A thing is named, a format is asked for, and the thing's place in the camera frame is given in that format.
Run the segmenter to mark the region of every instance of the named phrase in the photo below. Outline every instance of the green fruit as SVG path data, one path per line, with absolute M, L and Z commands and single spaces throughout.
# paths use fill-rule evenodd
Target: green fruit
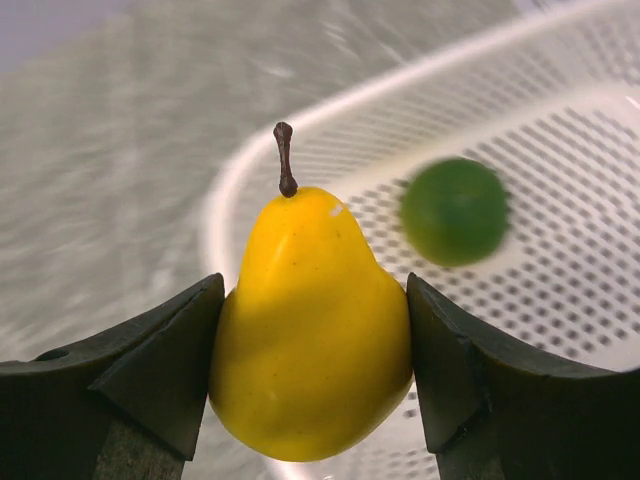
M 496 174 L 460 157 L 430 165 L 413 179 L 400 216 L 409 242 L 443 267 L 492 254 L 508 227 L 507 193 Z

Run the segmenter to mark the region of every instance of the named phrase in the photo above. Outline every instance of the plastic fruit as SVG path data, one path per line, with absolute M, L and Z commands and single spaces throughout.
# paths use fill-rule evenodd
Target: plastic fruit
M 413 179 L 401 201 L 409 242 L 443 267 L 474 263 L 492 254 L 508 227 L 507 193 L 481 163 L 454 157 Z
M 209 398 L 226 429 L 283 461 L 336 455 L 371 433 L 412 379 L 402 286 L 347 207 L 298 188 L 293 129 L 274 129 L 280 192 L 250 233 L 220 316 Z

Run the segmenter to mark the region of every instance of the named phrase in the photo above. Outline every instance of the perforated basket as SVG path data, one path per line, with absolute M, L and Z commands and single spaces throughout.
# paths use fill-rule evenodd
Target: perforated basket
M 380 263 L 541 349 L 640 364 L 640 2 L 573 4 L 473 38 L 286 119 L 293 170 L 346 201 Z M 230 159 L 204 209 L 203 259 L 231 288 L 249 231 L 278 193 L 272 125 Z M 443 269 L 397 218 L 417 169 L 479 160 L 510 193 L 504 247 Z M 438 478 L 415 390 L 368 439 L 281 479 Z

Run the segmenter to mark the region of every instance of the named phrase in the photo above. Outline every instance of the pear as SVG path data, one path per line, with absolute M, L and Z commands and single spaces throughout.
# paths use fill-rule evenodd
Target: pear
M 368 436 L 412 381 L 402 286 L 338 198 L 300 187 L 275 129 L 280 193 L 260 213 L 216 333 L 210 404 L 257 452 L 308 462 Z

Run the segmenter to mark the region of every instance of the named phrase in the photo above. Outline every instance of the brown stem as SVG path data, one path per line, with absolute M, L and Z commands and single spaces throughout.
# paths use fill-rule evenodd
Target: brown stem
M 276 137 L 280 151 L 280 193 L 286 198 L 291 198 L 298 191 L 298 184 L 291 174 L 291 164 L 289 163 L 293 128 L 288 123 L 278 122 L 273 129 L 273 136 Z

